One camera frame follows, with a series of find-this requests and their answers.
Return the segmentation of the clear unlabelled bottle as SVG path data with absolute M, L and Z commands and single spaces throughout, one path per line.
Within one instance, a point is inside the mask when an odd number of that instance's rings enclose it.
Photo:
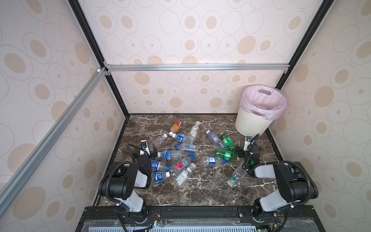
M 159 149 L 160 146 L 167 140 L 168 134 L 164 133 L 163 135 L 157 137 L 153 140 L 153 142 L 150 145 L 150 148 L 152 149 Z

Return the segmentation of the clear bottle grey cap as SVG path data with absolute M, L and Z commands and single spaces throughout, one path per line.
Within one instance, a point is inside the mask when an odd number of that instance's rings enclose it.
M 234 172 L 232 173 L 232 176 L 231 178 L 227 181 L 227 184 L 230 186 L 230 187 L 234 187 L 235 185 L 238 184 L 238 182 L 244 178 L 246 176 L 247 172 L 246 170 L 243 168 L 243 164 L 241 164 L 238 168 L 236 168 L 234 170 Z

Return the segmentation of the crushed bottle blue label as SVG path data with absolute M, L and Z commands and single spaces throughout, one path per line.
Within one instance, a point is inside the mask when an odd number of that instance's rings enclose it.
M 151 161 L 151 169 L 154 171 L 164 171 L 164 172 L 169 172 L 171 167 L 168 166 L 165 162 L 163 161 L 156 161 L 153 160 Z

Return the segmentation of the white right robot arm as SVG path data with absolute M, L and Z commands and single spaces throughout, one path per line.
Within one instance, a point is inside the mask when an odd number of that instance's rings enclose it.
M 249 176 L 274 179 L 278 186 L 274 192 L 254 201 L 254 217 L 257 218 L 264 212 L 302 206 L 318 197 L 317 186 L 300 162 L 279 160 L 261 163 L 260 149 L 252 143 L 244 146 L 243 158 L 243 169 Z

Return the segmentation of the clear bottle blue label front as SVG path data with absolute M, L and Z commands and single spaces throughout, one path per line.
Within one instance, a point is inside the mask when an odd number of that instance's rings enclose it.
M 154 183 L 162 183 L 165 179 L 170 177 L 170 172 L 157 171 L 152 174 L 152 180 Z

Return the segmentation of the clear bottle blue label white cap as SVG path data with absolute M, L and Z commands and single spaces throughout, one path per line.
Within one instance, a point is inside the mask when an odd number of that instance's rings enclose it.
M 169 136 L 175 138 L 180 143 L 194 144 L 194 137 L 191 135 L 186 135 L 183 133 L 175 134 L 173 132 L 169 132 Z

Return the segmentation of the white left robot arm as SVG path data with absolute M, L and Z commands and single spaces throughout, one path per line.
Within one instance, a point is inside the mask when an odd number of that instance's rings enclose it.
M 134 162 L 112 163 L 98 187 L 98 194 L 135 215 L 147 215 L 147 205 L 135 189 L 148 189 L 152 182 L 152 156 L 140 155 Z

